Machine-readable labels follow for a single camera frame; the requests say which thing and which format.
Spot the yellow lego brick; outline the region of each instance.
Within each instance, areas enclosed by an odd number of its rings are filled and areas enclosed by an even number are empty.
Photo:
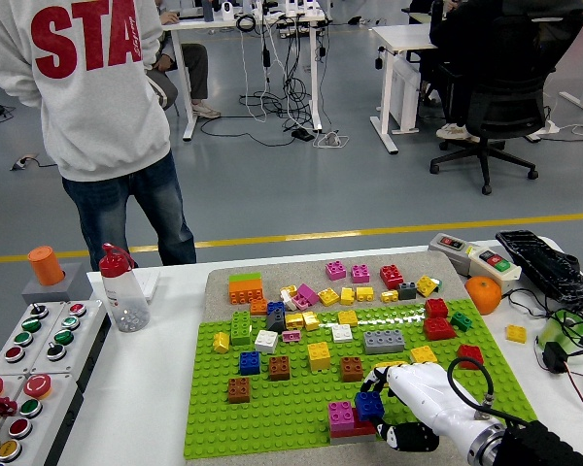
[[[320,320],[315,313],[302,313],[302,318],[304,319],[304,327],[308,332],[320,328]]]
[[[351,288],[341,288],[341,299],[339,302],[347,306],[351,306],[354,303],[354,290]]]
[[[438,362],[430,347],[418,347],[410,350],[412,362]]]
[[[354,311],[339,311],[337,315],[339,317],[339,324],[343,325],[347,323],[351,327],[358,327],[359,320],[357,319],[357,313]]]
[[[295,287],[295,284],[291,284],[290,286],[283,286],[281,291],[286,290],[287,293],[290,294],[290,298],[293,298],[296,294],[298,294],[298,288]]]
[[[285,314],[285,325],[288,330],[300,330],[304,327],[302,314]]]
[[[330,369],[330,351],[326,342],[307,345],[311,372]]]
[[[214,335],[214,351],[224,354],[229,351],[229,336],[224,332]]]
[[[318,296],[320,296],[320,301],[322,301],[322,304],[325,306],[330,306],[331,304],[339,302],[339,295],[332,288],[320,291]]]
[[[383,291],[380,293],[380,301],[383,303],[391,303],[399,299],[399,293],[396,290]]]
[[[505,338],[511,342],[525,343],[527,341],[527,329],[518,325],[508,325],[505,328]]]
[[[373,301],[373,288],[371,286],[358,286],[357,301]]]
[[[437,287],[438,285],[427,275],[423,275],[417,282],[417,291],[426,298],[430,296]]]

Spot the green lego brick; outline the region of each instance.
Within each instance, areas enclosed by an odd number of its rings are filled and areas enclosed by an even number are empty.
[[[194,373],[189,402],[184,457],[197,459],[286,449],[308,449],[330,445],[327,404],[333,400],[352,400],[361,383],[341,380],[340,360],[360,357],[363,367],[393,360],[410,360],[410,350],[429,346],[445,369],[457,357],[461,344],[479,347],[486,368],[495,382],[494,408],[525,420],[535,413],[511,369],[495,343],[472,301],[448,301],[450,315],[461,313],[473,327],[459,338],[428,341],[424,330],[424,305],[356,310],[359,326],[352,328],[354,341],[335,345],[330,325],[338,323],[337,312],[320,313],[320,328],[301,330],[302,340],[293,345],[279,344],[277,356],[290,359],[291,379],[272,382],[268,379],[267,358],[261,361],[261,374],[251,380],[251,402],[229,404],[228,380],[239,377],[238,358],[245,348],[231,347],[218,354],[212,349],[214,335],[228,329],[230,322],[207,322],[199,326]],[[265,329],[265,319],[251,318],[256,332]],[[406,342],[403,352],[364,354],[362,334],[370,330],[399,329]],[[308,344],[327,342],[332,364],[328,371],[312,373],[307,356]],[[457,368],[455,377],[477,400],[482,400],[486,382],[480,371]],[[392,424],[413,422],[415,417],[397,399],[382,391],[385,420]]]

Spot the blue lego brick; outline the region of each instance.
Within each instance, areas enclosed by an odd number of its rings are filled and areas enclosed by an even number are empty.
[[[359,420],[369,420],[370,416],[382,417],[385,415],[385,407],[382,406],[380,393],[377,391],[362,391],[354,398]]]
[[[404,337],[399,330],[364,332],[365,354],[404,351]]]
[[[257,351],[240,353],[240,375],[256,376],[261,372],[261,362]]]

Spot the white lego brick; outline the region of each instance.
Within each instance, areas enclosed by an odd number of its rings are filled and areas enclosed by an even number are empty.
[[[350,343],[354,340],[350,324],[333,325],[330,328],[332,329],[332,340],[334,340],[334,343]]]
[[[259,330],[255,339],[255,351],[273,354],[276,344],[279,341],[279,334],[268,330]]]

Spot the pink lego brick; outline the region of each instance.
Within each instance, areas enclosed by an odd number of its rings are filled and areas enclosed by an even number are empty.
[[[328,403],[328,421],[330,432],[354,429],[354,415],[349,401]]]
[[[352,266],[352,283],[369,283],[369,268],[365,265]]]
[[[300,330],[284,330],[281,336],[283,337],[283,343],[299,342],[302,338]]]
[[[320,296],[304,283],[298,288],[298,294],[307,300],[309,306],[313,306],[320,301]]]
[[[335,260],[334,262],[328,262],[328,264],[326,265],[326,274],[333,281],[345,279],[346,268],[338,260]]]

